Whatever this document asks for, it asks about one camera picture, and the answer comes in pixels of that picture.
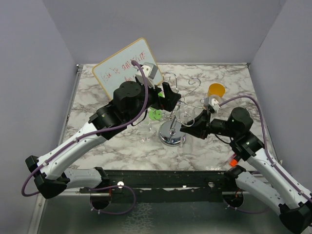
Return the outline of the orange plastic cup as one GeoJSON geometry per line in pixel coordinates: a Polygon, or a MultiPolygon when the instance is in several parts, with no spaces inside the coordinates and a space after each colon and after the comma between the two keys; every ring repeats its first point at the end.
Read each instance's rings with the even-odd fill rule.
{"type": "Polygon", "coordinates": [[[216,95],[222,98],[225,94],[225,87],[220,83],[213,83],[208,88],[207,96],[216,95]]]}

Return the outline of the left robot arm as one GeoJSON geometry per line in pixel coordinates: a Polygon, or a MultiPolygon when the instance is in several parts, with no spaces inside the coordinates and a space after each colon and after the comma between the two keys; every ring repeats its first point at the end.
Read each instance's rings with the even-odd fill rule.
{"type": "Polygon", "coordinates": [[[26,159],[39,193],[50,199],[71,188],[105,191],[108,179],[103,169],[69,169],[69,166],[91,149],[126,130],[149,107],[170,112],[180,98],[181,94],[173,92],[167,82],[163,82],[161,88],[145,88],[142,83],[134,81],[123,82],[114,91],[113,99],[99,108],[77,133],[51,152],[26,159]]]}

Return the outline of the clear wine glass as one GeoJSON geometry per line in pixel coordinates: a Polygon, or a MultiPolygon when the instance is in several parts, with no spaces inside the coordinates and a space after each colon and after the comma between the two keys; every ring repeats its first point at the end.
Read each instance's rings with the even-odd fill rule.
{"type": "Polygon", "coordinates": [[[149,119],[145,119],[138,124],[138,132],[141,138],[141,142],[146,143],[150,141],[152,137],[152,125],[149,119]]]}
{"type": "MultiPolygon", "coordinates": [[[[177,111],[176,117],[178,118],[182,127],[190,127],[194,124],[194,108],[181,105],[177,111]]],[[[193,137],[187,133],[183,133],[183,140],[181,141],[180,147],[183,153],[190,154],[193,150],[193,137]]]]}

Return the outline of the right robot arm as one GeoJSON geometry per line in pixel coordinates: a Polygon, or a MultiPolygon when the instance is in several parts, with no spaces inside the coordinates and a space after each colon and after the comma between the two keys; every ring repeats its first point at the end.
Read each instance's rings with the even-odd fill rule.
{"type": "Polygon", "coordinates": [[[249,112],[236,107],[227,120],[211,120],[210,117],[204,110],[180,130],[200,139],[209,134],[231,137],[233,152],[268,181],[265,184],[236,165],[226,172],[225,187],[230,191],[243,189],[261,200],[279,216],[290,232],[300,234],[307,229],[312,223],[312,193],[294,179],[250,131],[253,120],[249,112]]]}

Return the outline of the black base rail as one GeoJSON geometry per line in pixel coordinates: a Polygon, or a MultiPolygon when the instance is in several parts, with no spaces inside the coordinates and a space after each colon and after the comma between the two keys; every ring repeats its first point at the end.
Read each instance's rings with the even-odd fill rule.
{"type": "Polygon", "coordinates": [[[225,171],[134,171],[106,170],[103,186],[123,182],[133,189],[92,191],[83,185],[74,190],[76,195],[90,195],[110,198],[115,203],[132,202],[221,202],[223,195],[234,195],[238,187],[225,171]]]}

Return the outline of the small whiteboard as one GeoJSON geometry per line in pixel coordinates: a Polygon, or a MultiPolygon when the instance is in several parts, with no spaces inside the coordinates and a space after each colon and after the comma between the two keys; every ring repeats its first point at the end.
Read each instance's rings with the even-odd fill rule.
{"type": "Polygon", "coordinates": [[[109,100],[113,99],[114,90],[123,82],[135,80],[137,67],[131,64],[132,60],[140,65],[150,63],[158,66],[146,39],[139,38],[92,68],[109,100]]]}

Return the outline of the orange black marker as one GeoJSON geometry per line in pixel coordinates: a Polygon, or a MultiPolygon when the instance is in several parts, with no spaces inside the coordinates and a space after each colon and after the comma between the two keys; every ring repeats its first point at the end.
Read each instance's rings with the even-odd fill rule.
{"type": "Polygon", "coordinates": [[[240,156],[235,156],[234,158],[232,158],[232,160],[230,161],[229,165],[231,167],[234,167],[238,164],[238,162],[240,161],[241,157],[240,156]]]}

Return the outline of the chrome wine glass rack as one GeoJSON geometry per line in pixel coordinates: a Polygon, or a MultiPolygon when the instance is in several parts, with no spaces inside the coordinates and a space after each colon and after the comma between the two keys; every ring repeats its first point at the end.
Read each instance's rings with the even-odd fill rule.
{"type": "Polygon", "coordinates": [[[189,85],[194,85],[197,83],[197,86],[188,92],[187,94],[181,95],[180,100],[177,103],[177,109],[172,110],[169,120],[164,122],[158,131],[159,139],[162,143],[167,146],[182,146],[185,143],[186,134],[180,131],[182,126],[187,126],[184,122],[181,122],[181,118],[178,116],[180,114],[181,105],[185,104],[189,107],[194,107],[190,104],[185,103],[185,97],[189,96],[195,90],[201,86],[201,80],[199,78],[190,78],[188,81],[189,85]]]}

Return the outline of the green plastic goblet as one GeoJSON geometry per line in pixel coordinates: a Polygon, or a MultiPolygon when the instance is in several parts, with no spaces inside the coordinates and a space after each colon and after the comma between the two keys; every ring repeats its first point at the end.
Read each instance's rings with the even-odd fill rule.
{"type": "Polygon", "coordinates": [[[150,120],[163,120],[163,112],[161,110],[157,110],[155,108],[150,107],[148,112],[148,117],[150,120]]]}

